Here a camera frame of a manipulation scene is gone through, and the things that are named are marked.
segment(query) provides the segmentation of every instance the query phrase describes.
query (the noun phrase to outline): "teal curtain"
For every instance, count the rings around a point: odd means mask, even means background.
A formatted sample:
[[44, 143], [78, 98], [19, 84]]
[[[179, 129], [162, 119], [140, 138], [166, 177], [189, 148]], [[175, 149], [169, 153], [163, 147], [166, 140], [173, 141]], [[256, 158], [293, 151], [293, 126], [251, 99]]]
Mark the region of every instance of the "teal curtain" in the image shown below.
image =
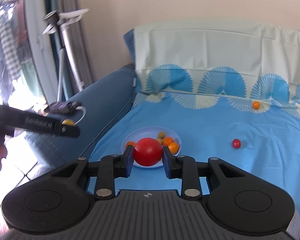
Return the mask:
[[[46, 13], [49, 13], [57, 9], [57, 0], [44, 0]], [[54, 62], [56, 64], [57, 75], [59, 73], [59, 51], [61, 49], [61, 44], [58, 35], [55, 33], [50, 35], [51, 47], [53, 52]], [[70, 78], [70, 68], [68, 57], [66, 57], [65, 68], [64, 68], [64, 79], [63, 79], [63, 101], [68, 100], [74, 95], [74, 90], [71, 84]]]

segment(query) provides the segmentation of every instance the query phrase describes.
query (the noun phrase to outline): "plate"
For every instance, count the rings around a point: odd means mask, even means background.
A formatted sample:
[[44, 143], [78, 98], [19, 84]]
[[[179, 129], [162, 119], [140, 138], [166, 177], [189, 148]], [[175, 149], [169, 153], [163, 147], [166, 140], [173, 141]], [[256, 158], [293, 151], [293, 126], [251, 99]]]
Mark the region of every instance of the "plate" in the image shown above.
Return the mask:
[[[121, 144], [121, 153], [123, 154], [125, 149], [126, 149], [126, 144], [129, 141], [133, 141], [135, 143], [137, 143], [140, 139], [142, 138], [153, 138], [156, 139], [158, 136], [158, 133], [164, 131], [166, 136], [170, 136], [174, 139], [174, 141], [176, 143], [179, 144], [179, 150], [176, 154], [174, 154], [174, 156], [177, 156], [180, 152], [181, 149], [181, 140], [180, 137], [172, 130], [169, 130], [167, 128], [163, 128], [163, 127], [159, 127], [159, 126], [151, 126], [151, 127], [145, 127], [145, 128], [141, 128], [138, 130], [135, 130], [134, 132], [132, 132], [131, 134], [129, 134], [122, 142]], [[133, 163], [134, 166], [137, 167], [141, 167], [144, 169], [155, 169], [155, 168], [159, 168], [163, 166], [162, 160], [159, 161], [157, 164], [153, 165], [153, 166], [141, 166], [140, 164], [134, 162]]]

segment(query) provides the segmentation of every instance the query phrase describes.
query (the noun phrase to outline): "blue sofa armrest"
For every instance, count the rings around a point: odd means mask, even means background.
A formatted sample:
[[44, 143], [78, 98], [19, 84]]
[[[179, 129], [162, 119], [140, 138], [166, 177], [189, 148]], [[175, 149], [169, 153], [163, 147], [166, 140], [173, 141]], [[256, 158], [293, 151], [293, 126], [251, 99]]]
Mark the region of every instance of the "blue sofa armrest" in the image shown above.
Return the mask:
[[[82, 102], [86, 108], [85, 117], [77, 125], [81, 130], [79, 138], [28, 132], [26, 139], [39, 162], [56, 168], [79, 157], [84, 150], [84, 156], [89, 157], [98, 140], [131, 109], [134, 70], [134, 65], [126, 65], [69, 99]], [[73, 116], [49, 116], [77, 121], [82, 111]]]

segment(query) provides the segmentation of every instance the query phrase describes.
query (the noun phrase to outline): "silver rivet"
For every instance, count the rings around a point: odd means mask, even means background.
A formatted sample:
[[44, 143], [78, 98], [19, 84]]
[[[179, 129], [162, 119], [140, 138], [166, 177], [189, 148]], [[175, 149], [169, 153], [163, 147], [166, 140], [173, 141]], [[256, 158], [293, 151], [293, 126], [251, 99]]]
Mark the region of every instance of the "silver rivet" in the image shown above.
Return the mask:
[[100, 197], [108, 197], [112, 194], [112, 191], [108, 188], [101, 188], [97, 190], [96, 194]]
[[189, 188], [185, 190], [185, 195], [188, 197], [197, 197], [200, 195], [200, 191], [195, 188]]

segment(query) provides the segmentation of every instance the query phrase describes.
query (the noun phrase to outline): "beige wall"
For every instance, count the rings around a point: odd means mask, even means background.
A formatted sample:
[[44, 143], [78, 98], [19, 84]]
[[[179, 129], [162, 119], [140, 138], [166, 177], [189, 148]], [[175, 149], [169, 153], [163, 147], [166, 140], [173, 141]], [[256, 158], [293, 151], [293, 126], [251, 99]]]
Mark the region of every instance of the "beige wall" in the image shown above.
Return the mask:
[[129, 63], [122, 35], [140, 24], [198, 17], [245, 17], [300, 28], [300, 0], [79, 0], [98, 78]]

